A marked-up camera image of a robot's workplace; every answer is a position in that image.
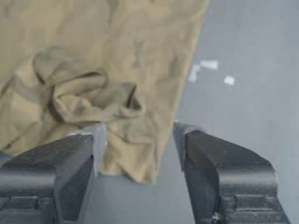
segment cloth fold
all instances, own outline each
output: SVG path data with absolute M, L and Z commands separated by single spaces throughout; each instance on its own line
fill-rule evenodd
M 89 71 L 57 47 L 38 52 L 17 71 L 0 99 L 5 153 L 17 155 L 98 122 L 106 124 L 109 141 L 153 148 L 136 84 L 108 81 L 102 70 Z
M 153 183 L 206 5 L 0 1 L 0 150 L 104 122 L 101 173 Z

